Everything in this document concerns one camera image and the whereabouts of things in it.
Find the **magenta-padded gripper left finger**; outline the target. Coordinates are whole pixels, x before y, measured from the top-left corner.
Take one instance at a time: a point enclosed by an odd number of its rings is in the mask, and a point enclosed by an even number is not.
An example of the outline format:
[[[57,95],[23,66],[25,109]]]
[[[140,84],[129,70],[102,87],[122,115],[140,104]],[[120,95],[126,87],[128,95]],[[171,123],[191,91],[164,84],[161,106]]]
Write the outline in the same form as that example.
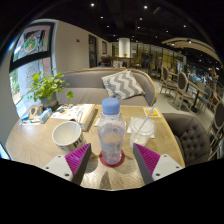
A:
[[[65,156],[57,155],[43,169],[80,185],[91,153],[91,145],[86,144]]]

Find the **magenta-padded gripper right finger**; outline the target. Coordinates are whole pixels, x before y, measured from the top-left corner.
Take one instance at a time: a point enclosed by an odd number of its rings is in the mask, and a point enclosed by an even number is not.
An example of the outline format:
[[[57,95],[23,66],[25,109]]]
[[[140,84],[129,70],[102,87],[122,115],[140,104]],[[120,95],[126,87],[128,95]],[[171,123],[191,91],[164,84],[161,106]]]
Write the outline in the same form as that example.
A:
[[[145,184],[152,183],[182,169],[182,166],[168,154],[159,155],[136,143],[133,144],[133,154]]]

